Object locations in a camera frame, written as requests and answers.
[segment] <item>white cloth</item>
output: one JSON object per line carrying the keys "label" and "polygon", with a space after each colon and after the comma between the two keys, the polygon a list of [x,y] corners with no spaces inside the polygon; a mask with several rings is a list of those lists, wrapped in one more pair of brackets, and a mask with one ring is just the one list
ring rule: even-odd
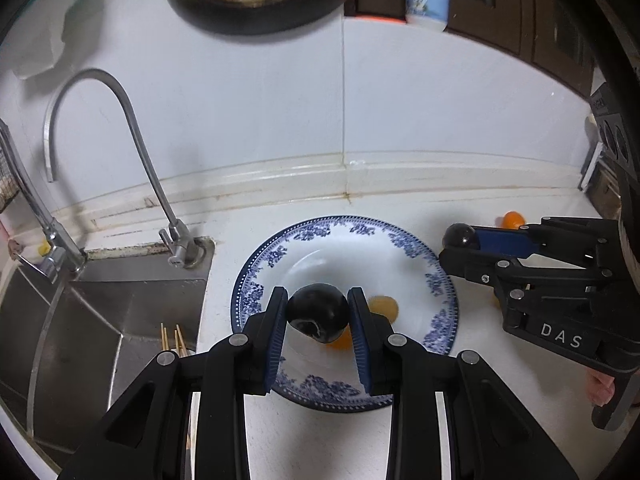
{"label": "white cloth", "polygon": [[78,0],[31,0],[9,31],[10,66],[16,76],[27,79],[53,68],[65,48],[62,31],[66,12]]}

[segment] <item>stainless steel sink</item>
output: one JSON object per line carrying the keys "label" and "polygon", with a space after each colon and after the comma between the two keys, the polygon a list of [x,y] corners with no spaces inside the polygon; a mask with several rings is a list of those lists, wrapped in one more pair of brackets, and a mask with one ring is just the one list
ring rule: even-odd
{"label": "stainless steel sink", "polygon": [[15,271],[0,304],[0,397],[58,466],[161,350],[161,323],[195,350],[207,249],[193,270],[152,254],[89,261],[53,286]]}

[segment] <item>wooden cabinet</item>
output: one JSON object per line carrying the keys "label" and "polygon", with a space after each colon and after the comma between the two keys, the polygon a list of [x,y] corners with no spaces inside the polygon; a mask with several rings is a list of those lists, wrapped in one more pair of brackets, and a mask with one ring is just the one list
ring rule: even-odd
{"label": "wooden cabinet", "polygon": [[[404,19],[404,0],[350,0],[345,13]],[[556,0],[449,0],[447,31],[499,48],[582,96],[593,56]]]}
{"label": "wooden cabinet", "polygon": [[448,30],[520,53],[520,0],[449,0]]}
{"label": "wooden cabinet", "polygon": [[532,62],[579,94],[591,94],[593,55],[556,0],[535,0]]}

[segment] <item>faucet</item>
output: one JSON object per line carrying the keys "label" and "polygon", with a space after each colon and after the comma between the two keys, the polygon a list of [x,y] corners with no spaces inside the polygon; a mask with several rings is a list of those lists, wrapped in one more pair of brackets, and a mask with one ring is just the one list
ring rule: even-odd
{"label": "faucet", "polygon": [[27,267],[31,267],[51,283],[57,280],[62,267],[66,267],[72,273],[80,272],[86,263],[84,251],[78,248],[63,225],[53,218],[53,215],[44,205],[38,192],[33,187],[33,182],[31,182],[27,171],[24,169],[20,156],[18,156],[18,150],[15,149],[9,127],[2,120],[0,120],[0,148],[18,187],[42,226],[42,231],[50,247],[49,252],[44,255],[44,259],[39,264],[34,265],[20,255],[17,243],[10,244],[12,258],[17,259]]}
{"label": "faucet", "polygon": [[58,115],[60,104],[62,103],[62,99],[66,95],[67,91],[75,83],[82,81],[83,79],[95,79],[104,83],[116,95],[120,102],[122,111],[127,118],[129,131],[133,136],[133,142],[136,145],[138,155],[140,156],[142,165],[145,168],[146,176],[149,177],[151,186],[154,188],[158,201],[160,202],[160,205],[164,210],[164,214],[169,221],[168,232],[165,229],[160,229],[159,231],[161,240],[171,253],[171,256],[169,256],[169,263],[175,267],[183,267],[186,269],[196,267],[203,260],[205,250],[196,243],[193,236],[191,236],[189,229],[182,220],[176,218],[174,210],[171,208],[171,205],[164,194],[164,190],[162,189],[158,176],[156,175],[156,170],[149,158],[129,96],[127,96],[127,93],[118,80],[110,73],[100,70],[99,68],[85,68],[66,80],[66,82],[53,95],[49,102],[49,106],[47,107],[43,128],[44,161],[47,170],[47,180],[49,182],[55,181],[52,143],[56,117]]}

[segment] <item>orange object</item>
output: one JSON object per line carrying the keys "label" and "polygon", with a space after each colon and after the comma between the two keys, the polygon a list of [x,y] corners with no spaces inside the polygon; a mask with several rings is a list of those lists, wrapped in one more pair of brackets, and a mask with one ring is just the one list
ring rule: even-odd
{"label": "orange object", "polygon": [[389,296],[374,296],[369,298],[369,310],[382,314],[393,323],[398,318],[398,302]]}
{"label": "orange object", "polygon": [[351,330],[349,330],[349,325],[344,329],[344,332],[340,334],[340,337],[331,343],[327,343],[327,346],[335,349],[335,350],[348,350],[353,346],[353,341],[351,340]]}
{"label": "orange object", "polygon": [[[376,314],[382,314],[385,316],[389,323],[393,323],[398,317],[398,302],[389,296],[374,296],[369,298],[369,309]],[[327,346],[335,350],[349,350],[353,347],[353,340],[351,339],[351,330],[349,325],[344,329],[344,332],[340,334],[340,337],[331,343],[327,343]]]}
{"label": "orange object", "polygon": [[385,16],[370,16],[368,14],[359,14],[357,16],[359,20],[371,20],[372,22],[387,22],[387,23],[402,23],[406,24],[405,20],[399,20],[398,18],[386,18]]}
{"label": "orange object", "polygon": [[517,211],[509,211],[503,218],[500,227],[503,229],[519,229],[521,225],[526,224],[527,221]]}

